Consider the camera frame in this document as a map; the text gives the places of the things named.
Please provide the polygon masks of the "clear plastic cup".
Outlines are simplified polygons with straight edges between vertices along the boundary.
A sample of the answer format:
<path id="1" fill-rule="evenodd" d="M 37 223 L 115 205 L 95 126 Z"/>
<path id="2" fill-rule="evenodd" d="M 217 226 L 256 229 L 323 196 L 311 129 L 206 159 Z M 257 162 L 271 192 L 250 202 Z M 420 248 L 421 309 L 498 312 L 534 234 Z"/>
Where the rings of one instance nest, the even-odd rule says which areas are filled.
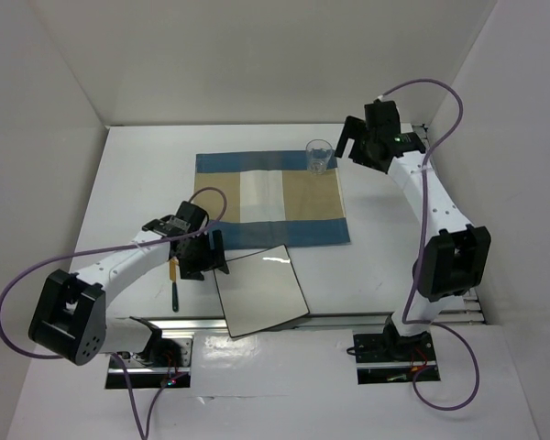
<path id="1" fill-rule="evenodd" d="M 323 139 L 313 139 L 305 148 L 307 170 L 315 175 L 326 172 L 329 160 L 333 155 L 333 148 Z"/>

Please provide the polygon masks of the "blue beige striped placemat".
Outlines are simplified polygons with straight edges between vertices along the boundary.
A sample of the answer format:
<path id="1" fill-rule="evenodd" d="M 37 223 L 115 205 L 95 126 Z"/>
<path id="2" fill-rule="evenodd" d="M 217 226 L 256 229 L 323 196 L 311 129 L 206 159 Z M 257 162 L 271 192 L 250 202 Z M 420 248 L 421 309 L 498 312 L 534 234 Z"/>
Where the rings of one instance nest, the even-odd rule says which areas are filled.
<path id="1" fill-rule="evenodd" d="M 308 248 L 350 242 L 336 159 L 313 174 L 302 150 L 198 154 L 194 189 L 215 187 L 195 197 L 213 219 L 227 208 L 217 228 L 226 250 Z"/>

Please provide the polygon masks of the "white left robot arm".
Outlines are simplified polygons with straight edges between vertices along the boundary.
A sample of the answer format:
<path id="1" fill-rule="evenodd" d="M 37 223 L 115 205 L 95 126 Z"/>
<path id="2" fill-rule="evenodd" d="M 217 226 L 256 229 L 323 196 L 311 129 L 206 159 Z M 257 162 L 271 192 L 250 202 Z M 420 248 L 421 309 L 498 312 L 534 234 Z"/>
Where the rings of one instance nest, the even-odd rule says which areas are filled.
<path id="1" fill-rule="evenodd" d="M 46 279 L 28 330 L 29 338 L 77 366 L 100 353 L 128 353 L 143 366 L 178 360 L 179 346 L 151 321 L 107 316 L 111 302 L 151 270 L 177 261 L 183 280 L 228 273 L 219 229 L 206 231 L 209 214 L 183 202 L 176 214 L 152 219 L 131 245 L 73 273 L 57 269 Z"/>

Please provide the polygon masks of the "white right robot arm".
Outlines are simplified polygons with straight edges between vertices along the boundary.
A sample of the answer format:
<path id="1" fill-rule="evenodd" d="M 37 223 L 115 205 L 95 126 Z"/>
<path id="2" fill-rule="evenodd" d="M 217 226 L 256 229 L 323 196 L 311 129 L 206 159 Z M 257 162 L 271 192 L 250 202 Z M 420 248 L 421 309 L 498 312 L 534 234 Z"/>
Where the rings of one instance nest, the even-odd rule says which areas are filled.
<path id="1" fill-rule="evenodd" d="M 481 283 L 490 232 L 462 214 L 440 182 L 422 140 L 404 133 L 397 105 L 376 99 L 362 119 L 346 118 L 335 154 L 388 175 L 402 190 L 421 225 L 412 290 L 387 319 L 384 355 L 407 360 L 427 342 L 429 326 L 456 297 Z"/>

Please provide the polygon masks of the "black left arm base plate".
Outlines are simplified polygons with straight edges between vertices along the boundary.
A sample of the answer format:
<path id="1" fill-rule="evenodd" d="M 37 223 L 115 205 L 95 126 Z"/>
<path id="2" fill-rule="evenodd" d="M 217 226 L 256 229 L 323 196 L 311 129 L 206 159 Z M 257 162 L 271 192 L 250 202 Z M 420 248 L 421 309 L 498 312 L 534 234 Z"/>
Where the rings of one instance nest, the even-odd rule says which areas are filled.
<path id="1" fill-rule="evenodd" d="M 192 335 L 172 338 L 151 360 L 129 352 L 118 354 L 135 390 L 188 389 L 192 380 L 192 355 Z"/>

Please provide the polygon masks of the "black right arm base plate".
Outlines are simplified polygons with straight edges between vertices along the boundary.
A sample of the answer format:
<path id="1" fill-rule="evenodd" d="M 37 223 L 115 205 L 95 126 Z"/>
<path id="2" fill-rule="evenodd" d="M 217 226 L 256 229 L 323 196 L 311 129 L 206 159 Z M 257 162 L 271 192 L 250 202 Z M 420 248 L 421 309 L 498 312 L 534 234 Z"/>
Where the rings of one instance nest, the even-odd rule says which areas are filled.
<path id="1" fill-rule="evenodd" d="M 440 381 L 434 341 L 425 333 L 406 346 L 390 348 L 382 334 L 355 334 L 346 353 L 356 361 L 359 385 Z"/>

